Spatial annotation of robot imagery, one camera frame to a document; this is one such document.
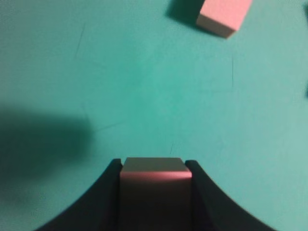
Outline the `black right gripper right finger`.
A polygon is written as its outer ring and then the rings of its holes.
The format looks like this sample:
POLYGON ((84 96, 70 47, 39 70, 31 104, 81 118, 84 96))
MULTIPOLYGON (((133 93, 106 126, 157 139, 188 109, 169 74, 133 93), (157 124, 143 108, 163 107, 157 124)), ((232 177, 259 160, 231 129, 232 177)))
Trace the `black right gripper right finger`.
POLYGON ((192 173, 193 231, 273 231, 233 201, 196 160, 185 161, 192 173))

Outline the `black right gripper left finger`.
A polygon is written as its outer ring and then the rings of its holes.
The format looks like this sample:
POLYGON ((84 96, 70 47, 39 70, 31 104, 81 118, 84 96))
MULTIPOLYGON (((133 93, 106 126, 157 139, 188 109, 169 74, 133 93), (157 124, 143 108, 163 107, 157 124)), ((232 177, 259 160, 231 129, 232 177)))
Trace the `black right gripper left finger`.
POLYGON ((118 196, 121 169, 121 160, 113 159, 95 183, 78 200, 37 230, 118 230, 118 196))

